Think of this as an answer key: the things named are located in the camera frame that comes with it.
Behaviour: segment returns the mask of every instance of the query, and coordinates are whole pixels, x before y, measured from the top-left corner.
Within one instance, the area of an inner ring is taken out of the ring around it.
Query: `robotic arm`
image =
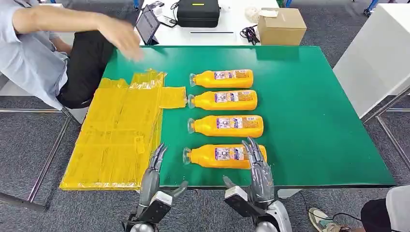
[[[292,232],[288,212],[280,201],[275,201],[272,171],[265,162],[256,141],[248,137],[242,141],[249,156],[251,184],[249,193],[223,177],[226,187],[225,202],[241,216],[252,217],[256,232]]]
[[[173,199],[187,189],[188,182],[184,181],[172,192],[159,191],[161,163],[166,150],[167,146],[162,143],[154,151],[141,181],[137,210],[131,213],[128,220],[123,221],[124,231],[154,232],[156,224],[171,210]]]

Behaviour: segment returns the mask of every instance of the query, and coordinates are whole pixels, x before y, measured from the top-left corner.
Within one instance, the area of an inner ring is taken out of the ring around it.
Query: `sneaker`
[[[309,209],[309,219],[319,232],[350,232],[349,227],[334,223],[328,215],[317,208]]]

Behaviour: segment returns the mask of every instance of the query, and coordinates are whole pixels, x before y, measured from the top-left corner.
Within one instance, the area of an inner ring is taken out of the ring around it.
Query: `black pants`
[[[67,66],[68,81],[57,96],[62,105],[71,109],[89,106],[113,50],[114,46],[99,31],[75,34]]]
[[[361,211],[362,224],[366,232],[391,232],[386,199],[371,200]]]

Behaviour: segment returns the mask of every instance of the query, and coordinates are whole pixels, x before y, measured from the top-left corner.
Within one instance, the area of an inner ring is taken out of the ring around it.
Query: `green table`
[[[152,46],[144,59],[127,61],[116,51],[104,73],[130,82],[134,72],[167,72],[165,85],[186,86],[187,94],[209,90],[190,87],[189,74],[205,70],[252,69],[259,98],[254,111],[164,110],[161,140],[169,145],[161,168],[161,186],[219,188],[222,176],[250,184],[249,170],[184,165],[182,149],[205,144],[239,144],[242,138],[188,134],[188,118],[256,114],[264,134],[275,186],[279,188],[389,187],[395,182],[319,47],[313,46]]]

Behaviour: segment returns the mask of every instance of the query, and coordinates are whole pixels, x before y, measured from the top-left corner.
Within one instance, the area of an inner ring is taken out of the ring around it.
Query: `person's arm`
[[[56,47],[57,51],[65,52],[68,55],[71,53],[71,50],[72,50],[73,47],[71,47],[71,45],[69,45],[69,44],[66,44],[60,37],[55,37],[55,38],[51,39],[51,42]]]
[[[13,15],[13,27],[18,34],[35,31],[90,31],[101,34],[124,56],[140,57],[138,35],[130,23],[93,12],[74,11],[53,6],[21,8]]]

